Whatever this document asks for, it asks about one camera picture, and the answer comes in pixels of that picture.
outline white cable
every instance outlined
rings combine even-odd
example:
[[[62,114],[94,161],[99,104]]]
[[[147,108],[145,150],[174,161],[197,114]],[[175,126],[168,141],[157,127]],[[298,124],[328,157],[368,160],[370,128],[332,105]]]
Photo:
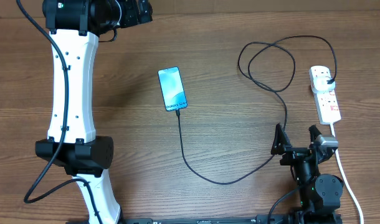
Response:
[[[330,129],[331,129],[331,134],[335,137],[334,124],[333,123],[330,123]],[[340,172],[342,175],[342,179],[344,180],[345,186],[348,189],[348,192],[351,195],[353,202],[356,205],[356,208],[358,208],[359,217],[360,217],[360,224],[364,224],[362,208],[360,207],[358,199],[356,199],[356,196],[354,195],[351,187],[349,186],[348,180],[346,180],[345,172],[344,172],[344,169],[342,168],[340,154],[338,152],[338,149],[335,151],[335,157],[337,158],[338,168],[340,168]]]

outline black motor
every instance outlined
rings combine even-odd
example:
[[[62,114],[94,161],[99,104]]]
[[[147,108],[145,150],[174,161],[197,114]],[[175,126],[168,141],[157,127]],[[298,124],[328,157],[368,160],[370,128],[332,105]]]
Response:
[[[79,35],[106,32],[151,22],[153,9],[148,0],[44,0],[46,28],[78,30]]]

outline table surface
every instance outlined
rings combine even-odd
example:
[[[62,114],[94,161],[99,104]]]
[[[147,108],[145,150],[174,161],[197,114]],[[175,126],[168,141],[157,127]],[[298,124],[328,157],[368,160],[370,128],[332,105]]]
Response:
[[[270,157],[275,125],[284,118],[275,95],[239,73],[239,52],[251,41],[301,34],[322,36],[335,48],[343,118],[335,128],[342,163],[366,222],[380,223],[380,11],[156,16],[150,24],[119,30],[116,42],[100,44],[93,115],[97,134],[115,142],[110,177],[126,217],[252,217],[267,213],[295,187],[279,156],[232,185],[195,176],[182,160],[178,121],[174,112],[165,111],[157,71],[181,69],[189,102],[181,117],[190,165],[210,179],[231,181]],[[305,147],[308,127],[318,123],[308,69],[333,68],[333,57],[317,39],[281,45],[297,61],[295,79],[281,93],[288,106],[286,132],[294,146]],[[241,64],[246,66],[261,48],[247,50]],[[290,78],[292,61],[272,49],[258,56],[251,70],[261,82],[280,88]],[[24,19],[0,20],[0,223],[63,223],[88,217],[75,184],[31,205],[22,201],[46,164],[36,157],[34,143],[49,128],[52,82],[50,44]],[[318,127],[330,133],[329,127]],[[335,158],[320,170],[340,175]],[[63,168],[53,166],[34,195],[67,179]],[[298,205],[293,196],[275,212]],[[357,222],[346,189],[338,213],[345,223]]]

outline power socket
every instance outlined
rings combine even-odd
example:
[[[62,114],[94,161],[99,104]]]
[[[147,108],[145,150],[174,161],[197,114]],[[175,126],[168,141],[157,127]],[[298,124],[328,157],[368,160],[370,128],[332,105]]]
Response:
[[[314,93],[323,93],[335,89],[335,82],[328,84],[331,80],[330,69],[327,67],[316,65],[309,69],[310,85]]]
[[[330,70],[324,66],[313,66],[309,70],[311,88],[316,90],[316,80],[331,79]],[[315,97],[316,109],[320,124],[335,123],[341,119],[340,108],[338,107],[337,97],[335,95],[333,84],[321,83],[318,87],[319,91],[313,91]]]

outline charging cable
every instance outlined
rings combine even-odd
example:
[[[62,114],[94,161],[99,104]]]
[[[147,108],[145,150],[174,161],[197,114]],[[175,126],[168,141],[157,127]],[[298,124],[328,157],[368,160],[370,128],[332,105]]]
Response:
[[[213,180],[210,180],[206,177],[203,177],[201,174],[197,173],[194,169],[191,168],[191,166],[188,164],[185,156],[184,156],[184,150],[183,150],[183,140],[182,140],[182,130],[181,130],[181,125],[180,125],[180,111],[179,109],[176,110],[176,116],[178,117],[178,124],[179,124],[179,137],[180,137],[180,146],[182,148],[182,157],[183,157],[183,161],[184,163],[186,164],[186,166],[189,168],[189,170],[191,170],[191,172],[193,172],[194,174],[196,174],[198,177],[210,182],[210,183],[213,183],[213,184],[218,184],[218,185],[229,185],[229,184],[234,184],[234,183],[237,183],[238,181],[248,177],[249,175],[253,174],[254,172],[257,172],[260,168],[262,168],[264,165],[266,165],[268,162],[270,162],[274,155],[273,156],[270,156],[269,159],[267,161],[265,161],[262,165],[258,166],[256,169],[254,169],[253,171],[249,172],[248,174],[245,174],[244,176],[238,178],[237,180],[233,180],[231,182],[216,182],[216,181],[213,181]]]
[[[330,123],[330,129],[331,129],[331,134],[335,137],[334,124],[333,123]],[[354,195],[351,187],[349,186],[348,180],[346,179],[345,172],[344,172],[344,169],[342,167],[342,163],[341,163],[340,154],[338,152],[338,149],[335,151],[335,157],[337,158],[338,168],[340,168],[341,176],[342,176],[342,179],[344,180],[345,186],[348,189],[348,192],[351,195],[353,202],[356,205],[356,208],[358,208],[359,217],[360,217],[360,224],[364,224],[362,208],[360,207],[358,199],[356,199],[356,196]]]

